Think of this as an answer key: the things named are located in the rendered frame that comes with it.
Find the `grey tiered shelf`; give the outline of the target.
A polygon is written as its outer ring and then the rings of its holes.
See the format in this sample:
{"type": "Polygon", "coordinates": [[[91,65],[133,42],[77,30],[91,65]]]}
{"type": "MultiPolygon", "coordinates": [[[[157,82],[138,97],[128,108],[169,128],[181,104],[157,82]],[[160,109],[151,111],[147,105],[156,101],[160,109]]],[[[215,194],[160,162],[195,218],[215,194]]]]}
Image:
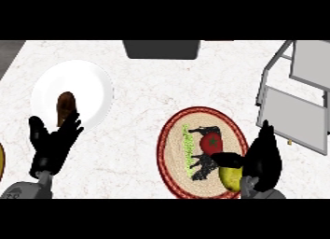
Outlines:
{"type": "Polygon", "coordinates": [[[256,96],[257,122],[268,120],[274,133],[327,154],[330,134],[330,40],[285,40],[260,73],[256,96]],[[279,59],[290,61],[288,78],[322,91],[322,105],[266,85],[268,73],[279,59]]]}

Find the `yellow-green oblong fruit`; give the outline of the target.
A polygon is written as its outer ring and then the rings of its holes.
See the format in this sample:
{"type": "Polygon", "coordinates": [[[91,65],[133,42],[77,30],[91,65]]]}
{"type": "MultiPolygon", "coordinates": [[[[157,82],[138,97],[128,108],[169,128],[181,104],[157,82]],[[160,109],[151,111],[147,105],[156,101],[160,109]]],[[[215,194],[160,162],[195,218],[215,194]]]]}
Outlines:
{"type": "Polygon", "coordinates": [[[241,179],[241,169],[219,167],[217,177],[219,177],[219,181],[223,188],[228,191],[238,192],[240,190],[238,181],[241,179]]]}

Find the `red tomato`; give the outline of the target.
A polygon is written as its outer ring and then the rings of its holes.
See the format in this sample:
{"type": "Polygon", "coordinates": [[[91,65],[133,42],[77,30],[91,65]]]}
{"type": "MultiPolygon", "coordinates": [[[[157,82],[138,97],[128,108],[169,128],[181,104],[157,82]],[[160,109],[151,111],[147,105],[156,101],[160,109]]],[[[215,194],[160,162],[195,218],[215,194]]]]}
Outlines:
{"type": "Polygon", "coordinates": [[[203,153],[212,156],[222,151],[222,140],[217,133],[206,133],[198,141],[198,146],[203,153]]]}

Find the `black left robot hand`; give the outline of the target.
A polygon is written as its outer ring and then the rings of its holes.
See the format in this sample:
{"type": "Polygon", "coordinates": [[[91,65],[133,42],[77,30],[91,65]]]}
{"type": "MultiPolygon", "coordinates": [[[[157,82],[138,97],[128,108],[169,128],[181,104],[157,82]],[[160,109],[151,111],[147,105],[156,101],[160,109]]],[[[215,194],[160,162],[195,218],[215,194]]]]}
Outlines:
{"type": "Polygon", "coordinates": [[[43,171],[54,176],[61,169],[73,142],[83,131],[77,117],[79,114],[73,111],[60,128],[51,133],[46,131],[42,120],[36,116],[29,117],[30,144],[35,149],[29,174],[33,178],[38,178],[36,173],[43,171]]]}

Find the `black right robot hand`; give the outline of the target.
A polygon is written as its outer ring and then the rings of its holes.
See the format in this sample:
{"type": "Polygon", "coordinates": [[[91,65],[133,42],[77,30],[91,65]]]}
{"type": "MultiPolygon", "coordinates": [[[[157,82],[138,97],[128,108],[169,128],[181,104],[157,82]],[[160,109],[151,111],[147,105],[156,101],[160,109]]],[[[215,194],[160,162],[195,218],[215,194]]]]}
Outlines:
{"type": "Polygon", "coordinates": [[[241,169],[241,177],[257,177],[256,190],[266,191],[272,189],[278,183],[281,159],[274,126],[268,124],[268,120],[262,122],[257,138],[243,156],[234,152],[219,152],[210,158],[219,167],[241,169]]]}

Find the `brown oblong food item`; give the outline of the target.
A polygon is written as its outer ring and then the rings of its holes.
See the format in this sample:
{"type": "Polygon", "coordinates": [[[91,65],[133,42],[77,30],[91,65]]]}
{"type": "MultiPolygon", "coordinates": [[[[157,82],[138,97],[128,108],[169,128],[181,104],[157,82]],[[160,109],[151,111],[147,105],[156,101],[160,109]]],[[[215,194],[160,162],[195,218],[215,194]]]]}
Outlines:
{"type": "Polygon", "coordinates": [[[57,123],[60,127],[64,119],[67,118],[71,111],[76,109],[74,98],[69,91],[64,91],[57,97],[55,112],[57,112],[57,123]]]}

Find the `white round plate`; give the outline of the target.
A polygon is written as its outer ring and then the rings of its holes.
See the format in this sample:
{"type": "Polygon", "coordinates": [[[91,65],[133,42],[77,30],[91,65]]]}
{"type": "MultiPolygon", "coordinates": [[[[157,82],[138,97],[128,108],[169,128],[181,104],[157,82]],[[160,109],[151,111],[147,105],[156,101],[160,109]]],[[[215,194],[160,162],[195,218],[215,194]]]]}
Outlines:
{"type": "Polygon", "coordinates": [[[102,121],[113,102],[113,84],[107,72],[83,60],[54,65],[38,78],[30,93],[30,114],[48,129],[57,130],[57,98],[63,92],[73,95],[83,132],[102,121]]]}

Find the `round woven red-rimmed placemat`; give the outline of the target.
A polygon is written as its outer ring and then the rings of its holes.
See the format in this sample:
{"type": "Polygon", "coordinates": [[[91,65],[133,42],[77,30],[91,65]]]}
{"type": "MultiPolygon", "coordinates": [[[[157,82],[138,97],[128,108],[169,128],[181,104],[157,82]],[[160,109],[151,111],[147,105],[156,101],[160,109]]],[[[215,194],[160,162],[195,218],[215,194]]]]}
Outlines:
{"type": "Polygon", "coordinates": [[[216,126],[220,132],[222,150],[244,155],[247,143],[232,120],[215,109],[194,106],[179,110],[161,127],[156,145],[156,163],[163,183],[181,199],[237,199],[238,193],[228,191],[219,181],[217,169],[206,171],[206,177],[192,180],[200,174],[203,162],[198,127],[216,126]]]}

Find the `dark grey box appliance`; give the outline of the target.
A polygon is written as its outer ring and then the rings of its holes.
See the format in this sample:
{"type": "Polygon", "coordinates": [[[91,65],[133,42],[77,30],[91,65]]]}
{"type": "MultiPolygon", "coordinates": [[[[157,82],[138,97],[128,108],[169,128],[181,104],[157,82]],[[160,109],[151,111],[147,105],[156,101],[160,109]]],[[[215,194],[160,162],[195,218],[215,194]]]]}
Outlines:
{"type": "Polygon", "coordinates": [[[123,40],[126,55],[130,59],[194,60],[197,40],[123,40]]]}

